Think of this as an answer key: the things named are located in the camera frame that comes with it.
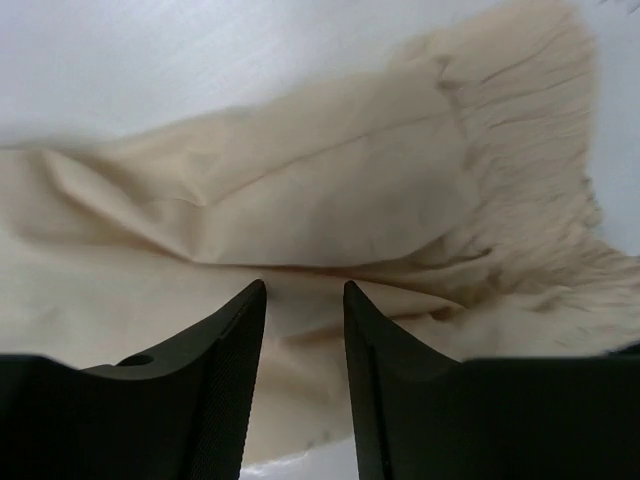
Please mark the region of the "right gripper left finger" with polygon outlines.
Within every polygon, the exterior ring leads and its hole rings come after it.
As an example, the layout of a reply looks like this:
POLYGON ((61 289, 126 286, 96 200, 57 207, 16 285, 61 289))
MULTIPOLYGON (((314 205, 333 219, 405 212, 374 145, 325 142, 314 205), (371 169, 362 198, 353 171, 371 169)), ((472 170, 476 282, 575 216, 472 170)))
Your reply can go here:
POLYGON ((266 319, 254 281, 115 365, 1 359, 5 479, 236 479, 266 319))

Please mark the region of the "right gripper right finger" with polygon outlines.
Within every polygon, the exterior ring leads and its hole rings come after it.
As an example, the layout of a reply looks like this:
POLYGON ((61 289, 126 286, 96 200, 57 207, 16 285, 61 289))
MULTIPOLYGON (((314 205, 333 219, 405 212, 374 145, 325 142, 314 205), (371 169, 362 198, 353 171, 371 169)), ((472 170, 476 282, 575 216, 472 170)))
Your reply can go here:
POLYGON ((639 348, 457 362, 343 293, 363 479, 635 479, 639 348))

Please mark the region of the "beige trousers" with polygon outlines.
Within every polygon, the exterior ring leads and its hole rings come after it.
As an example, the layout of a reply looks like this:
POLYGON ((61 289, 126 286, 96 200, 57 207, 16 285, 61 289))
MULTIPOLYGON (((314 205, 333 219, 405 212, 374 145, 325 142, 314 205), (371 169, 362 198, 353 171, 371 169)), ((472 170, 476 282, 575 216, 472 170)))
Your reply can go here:
POLYGON ((508 1, 389 64, 84 149, 1 153, 1 349, 89 367, 268 291, 243 461, 352 434, 342 291, 456 360, 639 338, 587 173, 597 51, 508 1))

